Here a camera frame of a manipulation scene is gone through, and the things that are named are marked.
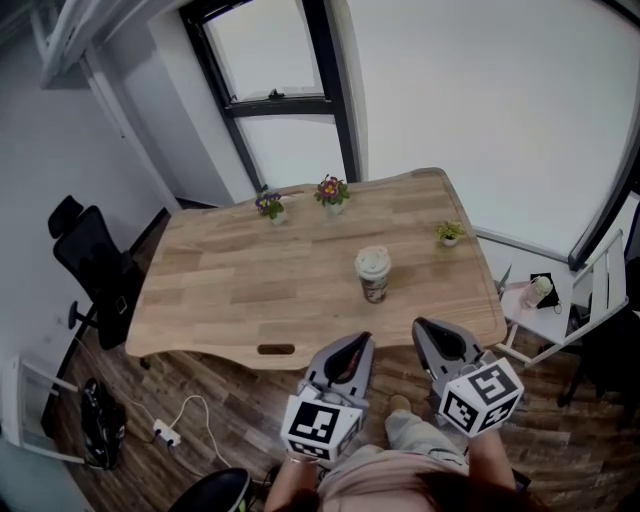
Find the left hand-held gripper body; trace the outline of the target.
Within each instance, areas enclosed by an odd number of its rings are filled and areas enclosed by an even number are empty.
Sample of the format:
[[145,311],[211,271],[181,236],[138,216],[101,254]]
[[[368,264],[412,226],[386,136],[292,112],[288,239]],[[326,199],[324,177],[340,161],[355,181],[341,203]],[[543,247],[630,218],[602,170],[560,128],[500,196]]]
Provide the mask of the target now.
[[294,454],[337,462],[362,429],[368,410],[364,398],[323,391],[302,380],[298,394],[288,398],[280,437]]

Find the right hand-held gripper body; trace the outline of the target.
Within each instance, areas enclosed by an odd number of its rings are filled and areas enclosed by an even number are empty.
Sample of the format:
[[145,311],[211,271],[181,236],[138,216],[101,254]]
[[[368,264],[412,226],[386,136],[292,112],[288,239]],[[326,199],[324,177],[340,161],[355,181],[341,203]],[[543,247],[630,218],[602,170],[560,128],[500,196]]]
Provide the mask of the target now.
[[524,392],[515,370],[504,358],[484,352],[471,364],[447,371],[433,382],[438,418],[467,437],[501,426]]

